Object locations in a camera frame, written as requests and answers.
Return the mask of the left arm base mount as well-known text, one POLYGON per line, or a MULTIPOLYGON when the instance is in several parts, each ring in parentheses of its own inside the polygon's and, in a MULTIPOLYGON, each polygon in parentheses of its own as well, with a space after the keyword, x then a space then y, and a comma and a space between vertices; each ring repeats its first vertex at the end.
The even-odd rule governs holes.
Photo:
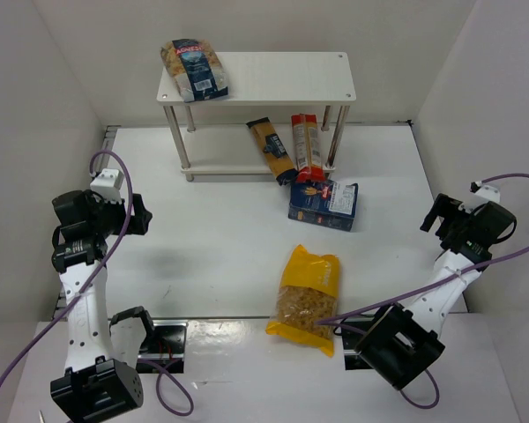
POLYGON ((184 354, 188 324, 185 320, 154 320, 153 334, 140 346, 136 370, 140 374, 154 373, 153 367, 140 363, 149 360, 165 367, 171 374, 184 371, 184 354))

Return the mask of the yellow macaroni bag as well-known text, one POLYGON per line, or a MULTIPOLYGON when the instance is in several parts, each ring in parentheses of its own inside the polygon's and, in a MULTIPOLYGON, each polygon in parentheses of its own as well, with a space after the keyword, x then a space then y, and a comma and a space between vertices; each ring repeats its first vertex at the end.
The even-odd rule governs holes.
POLYGON ((265 333, 334 354, 332 329, 317 322, 335 316, 340 263, 334 255, 315 255, 297 246, 283 271, 275 312, 265 333))

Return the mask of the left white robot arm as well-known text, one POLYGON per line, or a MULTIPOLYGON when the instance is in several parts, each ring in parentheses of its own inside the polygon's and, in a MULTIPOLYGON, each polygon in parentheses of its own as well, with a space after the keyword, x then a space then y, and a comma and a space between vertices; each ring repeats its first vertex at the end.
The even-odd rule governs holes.
POLYGON ((52 264, 67 301, 69 343, 64 375, 51 382, 50 394, 70 421, 105 422, 143 404, 136 365, 154 331, 141 306, 108 315, 106 239, 121 231, 146 234, 153 215, 139 194, 131 216, 123 201, 109 202, 90 189, 67 192, 52 204, 60 222, 52 264))

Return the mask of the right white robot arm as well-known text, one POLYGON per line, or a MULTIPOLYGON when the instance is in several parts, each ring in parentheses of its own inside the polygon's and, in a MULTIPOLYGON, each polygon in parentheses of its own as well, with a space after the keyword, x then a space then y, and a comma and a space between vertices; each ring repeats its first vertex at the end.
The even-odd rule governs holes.
POLYGON ((438 195, 421 231, 429 231, 438 219, 442 253, 427 284, 448 277, 451 281, 415 295, 407 307, 396 302, 380 308, 354 348, 395 390, 404 389, 440 357, 444 345, 439 337, 447 315, 482 274, 481 269, 463 270, 491 260, 489 249, 504 241, 503 233, 517 222, 500 205, 500 190, 490 185, 477 189, 466 202, 438 195))

